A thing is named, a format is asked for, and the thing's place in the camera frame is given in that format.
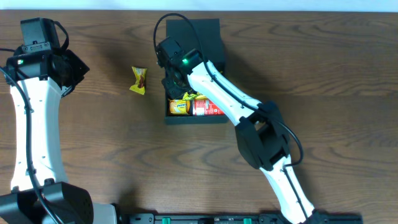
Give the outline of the yellow orange snack packet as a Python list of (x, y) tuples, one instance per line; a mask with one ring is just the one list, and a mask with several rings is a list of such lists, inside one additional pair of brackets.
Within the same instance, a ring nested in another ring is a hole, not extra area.
[(188, 93), (186, 92), (183, 97), (182, 100), (185, 101), (191, 101), (191, 100), (206, 100), (207, 97), (199, 92), (196, 93)]

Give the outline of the orange biscuit packet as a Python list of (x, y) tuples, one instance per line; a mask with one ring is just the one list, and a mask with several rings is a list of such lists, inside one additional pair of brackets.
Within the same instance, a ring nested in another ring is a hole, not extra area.
[(171, 115), (189, 115), (190, 101), (187, 100), (170, 100), (169, 101), (169, 113)]

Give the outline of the red chips can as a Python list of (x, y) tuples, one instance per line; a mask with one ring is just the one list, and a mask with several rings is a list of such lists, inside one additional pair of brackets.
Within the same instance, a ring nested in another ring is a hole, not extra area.
[(194, 116), (218, 116), (224, 112), (210, 100), (193, 100), (192, 115)]

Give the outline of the yellow-green chocolate snack packet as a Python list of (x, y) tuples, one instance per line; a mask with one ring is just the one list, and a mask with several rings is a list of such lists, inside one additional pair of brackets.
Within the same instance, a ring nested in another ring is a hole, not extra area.
[(132, 71), (134, 73), (134, 76), (136, 78), (135, 84), (130, 86), (130, 90), (138, 93), (140, 95), (144, 95), (146, 92), (146, 75), (147, 75), (147, 69), (146, 68), (138, 68), (138, 67), (132, 67)]

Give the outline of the dark green box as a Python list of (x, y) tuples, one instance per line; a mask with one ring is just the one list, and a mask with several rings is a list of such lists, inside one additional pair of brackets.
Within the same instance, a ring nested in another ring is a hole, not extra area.
[[(207, 59), (209, 59), (216, 69), (225, 74), (225, 53), (224, 44), (220, 33), (219, 19), (192, 19), (191, 20), (205, 51)], [(176, 40), (181, 48), (185, 51), (198, 49), (199, 45), (195, 38), (192, 28), (184, 20), (167, 19), (166, 20), (166, 36)], [(165, 97), (165, 118), (164, 121), (168, 125), (175, 124), (220, 124), (228, 122), (225, 115), (206, 115), (206, 116), (177, 116), (169, 113), (169, 96)]]

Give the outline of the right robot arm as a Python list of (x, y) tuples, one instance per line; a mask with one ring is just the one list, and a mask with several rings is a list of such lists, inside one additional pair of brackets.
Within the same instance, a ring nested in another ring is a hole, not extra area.
[(158, 65), (167, 73), (162, 84), (169, 96), (178, 98), (195, 91), (212, 101), (233, 123), (242, 157), (269, 181), (284, 218), (290, 223), (309, 223), (315, 208), (295, 176), (293, 168), (302, 160), (292, 161), (289, 141), (294, 140), (300, 152), (303, 147), (284, 123), (278, 107), (243, 93), (200, 49), (186, 52), (170, 37), (154, 48)]

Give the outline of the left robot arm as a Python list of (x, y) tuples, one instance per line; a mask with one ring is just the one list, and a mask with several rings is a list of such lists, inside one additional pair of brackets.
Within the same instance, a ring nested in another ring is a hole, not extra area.
[(118, 223), (114, 204), (94, 203), (69, 183), (60, 150), (60, 101), (88, 66), (60, 43), (61, 24), (37, 17), (21, 21), (23, 44), (1, 68), (16, 113), (16, 164), (11, 193), (1, 197), (8, 223)]

